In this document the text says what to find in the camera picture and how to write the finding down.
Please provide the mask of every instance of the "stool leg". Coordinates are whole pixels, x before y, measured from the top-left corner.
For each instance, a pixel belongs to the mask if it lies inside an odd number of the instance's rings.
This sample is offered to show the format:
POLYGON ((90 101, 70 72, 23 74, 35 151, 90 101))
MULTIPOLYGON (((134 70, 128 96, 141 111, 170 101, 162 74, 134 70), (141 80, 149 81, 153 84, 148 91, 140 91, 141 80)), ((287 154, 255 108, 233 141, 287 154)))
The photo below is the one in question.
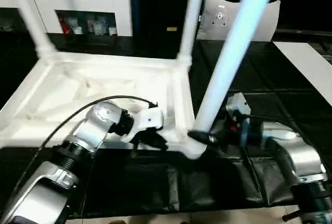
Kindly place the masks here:
POLYGON ((290 213, 290 214, 288 214, 288 215, 284 215, 283 217, 282 217, 282 220, 284 221, 284 222, 286 222, 286 221, 289 221, 289 220, 292 220, 292 219, 294 219, 294 218, 296 218, 296 217, 299 217, 300 216, 300 210, 297 210, 297 211, 295 211, 295 212, 292 212, 292 213, 290 213))

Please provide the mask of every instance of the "black cable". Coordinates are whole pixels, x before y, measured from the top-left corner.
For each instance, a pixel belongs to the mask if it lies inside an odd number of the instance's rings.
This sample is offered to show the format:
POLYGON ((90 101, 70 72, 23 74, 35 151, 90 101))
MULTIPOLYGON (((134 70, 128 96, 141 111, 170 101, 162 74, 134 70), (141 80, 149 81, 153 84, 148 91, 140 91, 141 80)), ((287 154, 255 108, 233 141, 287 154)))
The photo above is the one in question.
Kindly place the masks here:
POLYGON ((245 114, 244 117, 252 118, 252 119, 266 119, 266 120, 273 120, 273 121, 279 121, 279 120, 291 121, 291 120, 293 120, 292 118, 281 117, 281 116, 260 116, 260 115, 251 115, 251 114, 245 114))
POLYGON ((45 141, 41 144, 41 146, 39 147, 38 151, 36 152, 36 154, 33 156, 33 158, 31 159, 30 163, 27 165, 27 167, 25 168, 24 172, 22 173, 22 175, 20 176, 19 180, 17 181, 14 190, 12 191, 9 201, 10 202, 12 200, 12 198, 14 197, 14 195, 17 193, 19 186, 21 185, 22 181, 24 180, 27 172, 30 170, 32 164, 34 163, 34 161, 36 160, 36 158, 38 157, 39 153, 41 152, 41 150, 43 150, 45 148, 45 146, 47 145, 47 143, 51 140, 51 138, 57 133, 57 131, 59 129, 61 129, 65 124, 67 124, 72 118, 74 118, 77 114, 79 114, 81 111, 83 111, 84 109, 93 106, 94 104, 97 104, 99 102, 102 101, 108 101, 108 100, 114 100, 114 99, 133 99, 133 100, 138 100, 138 101, 143 101, 149 104, 149 108, 152 107, 156 107, 157 105, 152 103, 151 101, 145 100, 143 98, 140 97, 135 97, 135 96, 127 96, 127 95, 115 95, 115 96, 108 96, 108 97, 104 97, 101 98, 99 100, 90 102, 89 104, 81 107, 79 110, 77 110, 76 112, 74 112, 73 114, 71 114, 68 118, 66 118, 60 125, 58 125, 57 128, 54 129, 54 131, 45 139, 45 141))

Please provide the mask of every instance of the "glass cabinet door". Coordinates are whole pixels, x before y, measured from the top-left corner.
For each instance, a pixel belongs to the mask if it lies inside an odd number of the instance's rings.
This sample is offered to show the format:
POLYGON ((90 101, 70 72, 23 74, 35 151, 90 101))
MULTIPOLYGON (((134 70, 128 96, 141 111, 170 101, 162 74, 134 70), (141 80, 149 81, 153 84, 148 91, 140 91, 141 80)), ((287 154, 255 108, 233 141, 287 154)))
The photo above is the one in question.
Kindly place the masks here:
POLYGON ((117 35, 115 14, 112 12, 56 10, 56 14, 65 34, 117 35))

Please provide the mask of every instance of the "light blue pole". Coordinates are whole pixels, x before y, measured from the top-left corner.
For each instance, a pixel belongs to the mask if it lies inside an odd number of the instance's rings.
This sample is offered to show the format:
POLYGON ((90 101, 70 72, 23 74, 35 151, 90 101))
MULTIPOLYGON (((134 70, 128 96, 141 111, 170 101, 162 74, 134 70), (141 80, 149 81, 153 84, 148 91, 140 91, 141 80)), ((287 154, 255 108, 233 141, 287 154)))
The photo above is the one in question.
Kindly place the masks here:
POLYGON ((241 8, 219 55, 193 129, 210 130, 268 1, 241 0, 241 8))

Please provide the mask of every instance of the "power cord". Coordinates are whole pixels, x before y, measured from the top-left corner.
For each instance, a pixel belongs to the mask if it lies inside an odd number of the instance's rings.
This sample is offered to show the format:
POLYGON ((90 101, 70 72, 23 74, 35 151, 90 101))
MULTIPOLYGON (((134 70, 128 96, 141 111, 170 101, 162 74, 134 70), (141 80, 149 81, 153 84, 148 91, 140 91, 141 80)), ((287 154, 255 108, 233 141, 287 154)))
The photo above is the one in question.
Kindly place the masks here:
POLYGON ((74 118, 77 114, 79 114, 81 111, 83 111, 84 109, 93 106, 94 104, 97 104, 99 102, 102 101, 108 101, 108 100, 115 100, 115 99, 133 99, 133 100, 138 100, 138 101, 143 101, 149 104, 149 108, 153 108, 153 107, 157 107, 157 104, 152 103, 151 101, 148 101, 146 99, 140 98, 140 97, 136 97, 136 96, 127 96, 127 95, 115 95, 115 96, 108 96, 108 97, 104 97, 98 100, 95 100, 93 102, 90 102, 89 104, 81 107, 79 110, 77 110, 76 112, 74 112, 73 114, 71 114, 68 118, 66 118, 60 125, 58 125, 57 128, 54 129, 53 132, 51 132, 51 134, 45 139, 45 141, 41 144, 41 146, 38 148, 38 151, 36 152, 36 154, 33 156, 33 158, 31 159, 30 163, 27 165, 27 167, 25 168, 24 172, 22 173, 22 175, 20 176, 20 178, 18 179, 17 183, 15 184, 14 190, 12 191, 9 201, 11 202, 11 200, 13 199, 13 197, 15 196, 15 194, 17 193, 20 185, 22 184, 26 174, 28 173, 28 171, 30 170, 32 164, 35 162, 36 158, 38 157, 38 155, 40 154, 40 152, 45 148, 45 146, 47 145, 47 143, 51 140, 51 138, 57 133, 58 130, 60 130, 65 124, 67 124, 72 118, 74 118))

